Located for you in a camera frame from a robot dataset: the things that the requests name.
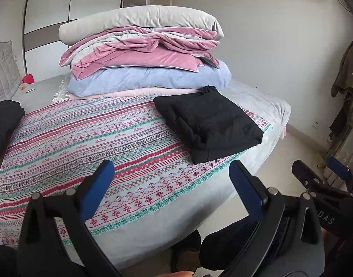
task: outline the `light blue blanket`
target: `light blue blanket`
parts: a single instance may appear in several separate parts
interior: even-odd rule
[[[118,67],[101,69],[92,75],[76,80],[71,77],[69,92],[78,97],[113,93],[143,87],[194,88],[215,86],[224,89],[231,80],[231,72],[220,60],[220,69],[208,64],[199,66],[199,72],[163,67]]]

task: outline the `shoe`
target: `shoe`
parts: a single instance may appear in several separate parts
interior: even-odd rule
[[[190,235],[188,235],[185,239],[181,240],[179,243],[176,243],[174,246],[171,247],[172,256],[171,256],[171,263],[170,268],[172,273],[179,272],[177,270],[177,262],[179,256],[184,251],[193,251],[199,252],[201,248],[201,235],[199,234],[198,230],[193,231]]]

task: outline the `red object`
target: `red object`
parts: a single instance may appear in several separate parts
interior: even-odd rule
[[[29,84],[34,83],[33,75],[32,75],[32,74],[25,75],[25,76],[22,78],[22,82],[23,82],[23,83],[29,83]]]

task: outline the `screw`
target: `screw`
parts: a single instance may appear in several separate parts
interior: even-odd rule
[[[303,193],[302,197],[304,197],[305,200],[310,200],[311,199],[311,197],[310,197],[310,195],[308,193]]]
[[[36,199],[38,199],[40,197],[40,193],[34,193],[34,194],[32,194],[32,199],[33,200],[36,200]]]
[[[67,194],[68,196],[75,195],[75,193],[76,193],[76,189],[74,189],[74,188],[68,188],[68,189],[66,190],[66,194]]]
[[[269,187],[268,191],[272,195],[276,195],[278,193],[278,190],[276,188],[273,188],[273,187]]]

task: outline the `grey quilted pillow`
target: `grey quilted pillow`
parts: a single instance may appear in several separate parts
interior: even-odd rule
[[[12,55],[12,41],[0,42],[0,101],[12,98],[21,84],[20,79]]]

